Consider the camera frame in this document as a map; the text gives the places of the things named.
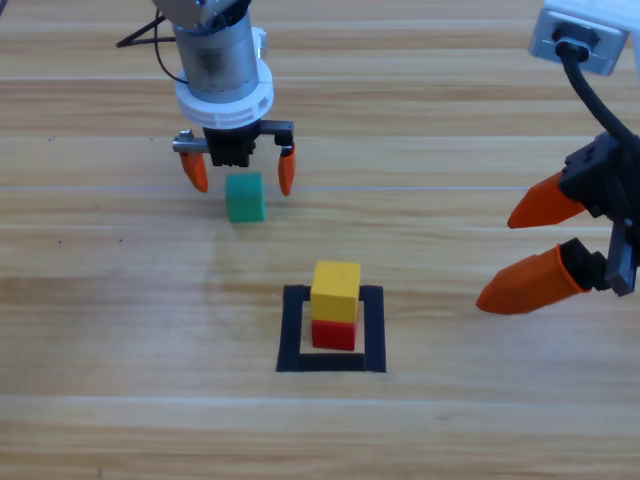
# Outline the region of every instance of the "table surface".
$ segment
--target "table surface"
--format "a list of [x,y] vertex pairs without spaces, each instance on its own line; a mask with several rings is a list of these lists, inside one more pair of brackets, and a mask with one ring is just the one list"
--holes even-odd
[[[528,55],[538,0],[263,0],[278,150],[265,223],[195,191],[191,125],[148,0],[10,0],[0,19],[0,478],[637,479],[640,297],[478,311],[501,268],[574,236],[511,231],[526,189],[601,127]],[[162,27],[168,33],[168,27]],[[163,44],[170,69],[175,45]],[[640,129],[632,50],[591,78]],[[387,374],[277,373],[286,284],[319,259],[385,292]],[[303,351],[311,351],[308,312]]]

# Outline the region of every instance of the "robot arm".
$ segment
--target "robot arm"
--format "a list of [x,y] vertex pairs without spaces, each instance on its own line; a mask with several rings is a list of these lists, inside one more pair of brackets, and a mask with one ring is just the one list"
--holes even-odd
[[569,155],[561,172],[533,186],[513,211],[510,228],[561,223],[583,211],[612,223],[608,257],[574,238],[496,274],[478,298],[484,311],[529,313],[580,293],[635,290],[640,266],[640,137],[591,89],[582,70],[610,75],[628,35],[640,72],[640,5],[636,0],[546,0],[530,53],[561,63],[574,90],[606,129]]
[[158,9],[156,21],[119,46],[155,28],[155,41],[145,43],[155,43],[157,49],[157,25],[164,19],[171,22],[183,66],[177,77],[172,76],[178,104],[204,134],[198,138],[191,130],[183,131],[173,142],[193,185],[202,192],[208,190],[204,154],[211,156],[216,167],[248,167],[258,136],[273,135],[281,147],[281,191],[289,195],[295,175],[294,127],[292,122],[263,119],[275,94],[264,60],[267,33],[251,25],[251,0],[153,2]]

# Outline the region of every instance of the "red cube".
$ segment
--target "red cube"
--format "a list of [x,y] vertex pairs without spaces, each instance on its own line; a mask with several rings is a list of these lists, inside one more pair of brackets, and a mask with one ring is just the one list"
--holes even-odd
[[311,338],[315,348],[332,350],[356,349],[356,323],[311,321]]

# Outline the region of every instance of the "orange gripper tip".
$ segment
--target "orange gripper tip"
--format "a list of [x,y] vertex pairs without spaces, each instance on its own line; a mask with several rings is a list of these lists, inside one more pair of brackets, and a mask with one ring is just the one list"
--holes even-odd
[[180,153],[184,173],[187,174],[193,186],[203,193],[209,190],[209,179],[207,169],[204,166],[204,155],[202,153]]
[[280,180],[280,191],[283,195],[291,195],[293,179],[296,176],[296,146],[289,155],[280,156],[278,163],[278,179]]
[[584,205],[567,197],[558,182],[562,172],[534,185],[511,214],[509,228],[555,225],[584,211]]
[[571,277],[560,245],[498,272],[480,294],[480,310],[500,315],[529,313],[578,293],[587,293]]

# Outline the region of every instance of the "black tape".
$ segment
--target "black tape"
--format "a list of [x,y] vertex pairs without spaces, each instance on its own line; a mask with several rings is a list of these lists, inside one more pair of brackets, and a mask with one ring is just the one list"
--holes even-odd
[[365,353],[305,353],[300,354],[302,338],[302,308],[311,298],[311,287],[284,287],[282,327],[278,372],[378,372],[387,371],[384,291],[382,287],[363,286],[360,300],[364,303]]
[[369,372],[387,371],[387,352],[384,334],[384,291],[382,287],[366,285],[360,288],[364,302],[365,369]]

